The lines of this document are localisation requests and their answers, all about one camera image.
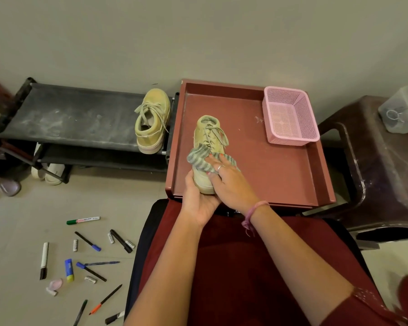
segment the maroon clothing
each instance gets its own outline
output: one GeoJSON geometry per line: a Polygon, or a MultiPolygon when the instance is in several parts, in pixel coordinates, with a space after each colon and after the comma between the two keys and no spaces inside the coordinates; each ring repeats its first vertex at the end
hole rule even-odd
{"type": "MultiPolygon", "coordinates": [[[[169,201],[143,266],[139,292],[147,282],[174,226],[181,203],[169,201]]],[[[283,220],[355,287],[366,290],[382,309],[378,291],[348,247],[322,220],[283,220]]],[[[309,325],[260,237],[249,237],[242,219],[214,215],[198,246],[188,324],[192,326],[309,325]]],[[[322,325],[395,325],[381,317],[357,292],[322,325]]]]}

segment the orange pen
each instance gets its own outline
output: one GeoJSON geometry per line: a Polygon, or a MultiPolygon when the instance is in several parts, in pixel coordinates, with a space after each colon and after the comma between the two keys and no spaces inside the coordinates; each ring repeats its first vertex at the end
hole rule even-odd
{"type": "Polygon", "coordinates": [[[99,308],[101,308],[103,303],[106,302],[112,295],[114,295],[117,292],[117,290],[119,290],[121,288],[121,286],[122,286],[122,284],[119,285],[117,288],[115,288],[114,291],[112,293],[110,293],[103,301],[101,301],[101,303],[98,306],[96,306],[95,308],[92,309],[92,311],[89,313],[89,315],[92,315],[92,314],[96,313],[97,310],[99,308]]]}

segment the bracelet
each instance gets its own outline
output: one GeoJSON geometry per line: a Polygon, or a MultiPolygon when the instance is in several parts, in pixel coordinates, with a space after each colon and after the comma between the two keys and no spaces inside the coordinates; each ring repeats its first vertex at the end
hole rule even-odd
{"type": "Polygon", "coordinates": [[[242,222],[243,227],[246,229],[245,232],[246,234],[250,237],[250,235],[248,234],[248,230],[250,230],[252,232],[252,235],[255,236],[255,228],[254,226],[251,224],[251,216],[252,214],[254,214],[255,210],[263,205],[268,205],[269,206],[269,202],[267,201],[259,201],[257,202],[255,205],[253,205],[250,210],[246,213],[245,215],[245,220],[242,222]]]}

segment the beige wall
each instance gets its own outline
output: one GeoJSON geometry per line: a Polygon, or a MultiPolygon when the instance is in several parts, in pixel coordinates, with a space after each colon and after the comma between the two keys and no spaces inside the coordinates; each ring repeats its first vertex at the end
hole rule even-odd
{"type": "Polygon", "coordinates": [[[318,120],[408,84],[408,0],[0,0],[0,82],[307,90],[318,120]]]}

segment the pink plastic basket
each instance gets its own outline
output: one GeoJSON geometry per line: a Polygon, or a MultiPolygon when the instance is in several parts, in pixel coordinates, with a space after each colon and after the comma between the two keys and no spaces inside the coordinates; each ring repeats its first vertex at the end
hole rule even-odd
{"type": "Polygon", "coordinates": [[[266,87],[263,115],[269,143],[301,146],[320,138],[305,91],[266,87]]]}

